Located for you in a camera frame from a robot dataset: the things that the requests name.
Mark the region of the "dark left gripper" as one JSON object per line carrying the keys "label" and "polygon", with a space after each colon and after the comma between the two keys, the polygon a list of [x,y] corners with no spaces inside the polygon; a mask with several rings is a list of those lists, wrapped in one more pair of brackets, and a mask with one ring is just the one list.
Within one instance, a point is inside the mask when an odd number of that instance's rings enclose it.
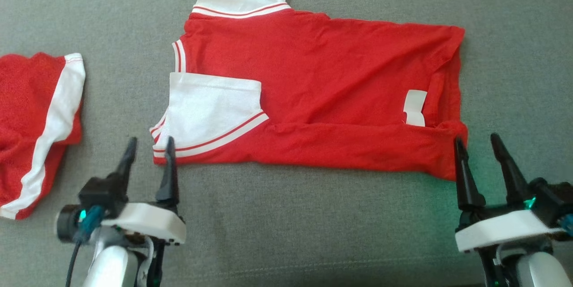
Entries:
{"label": "dark left gripper", "polygon": [[[180,203],[175,140],[168,138],[166,166],[156,201],[165,207]],[[78,193],[78,205],[64,205],[56,215],[56,237],[63,243],[86,243],[103,220],[117,218],[127,205],[127,186],[131,167],[137,154],[137,138],[131,137],[116,173],[107,178],[92,177]]]}

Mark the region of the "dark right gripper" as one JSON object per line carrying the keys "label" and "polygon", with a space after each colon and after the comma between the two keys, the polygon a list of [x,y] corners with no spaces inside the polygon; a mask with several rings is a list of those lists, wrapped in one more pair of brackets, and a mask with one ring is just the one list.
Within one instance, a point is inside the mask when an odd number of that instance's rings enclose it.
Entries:
{"label": "dark right gripper", "polygon": [[544,178],[536,178],[527,183],[499,134],[491,134],[490,140],[495,158],[503,171],[507,203],[486,206],[485,197],[479,193],[471,173],[464,141],[457,137],[454,140],[457,206],[463,211],[457,230],[512,211],[529,210],[547,227],[559,227],[571,231],[573,213],[571,183],[551,184]]}

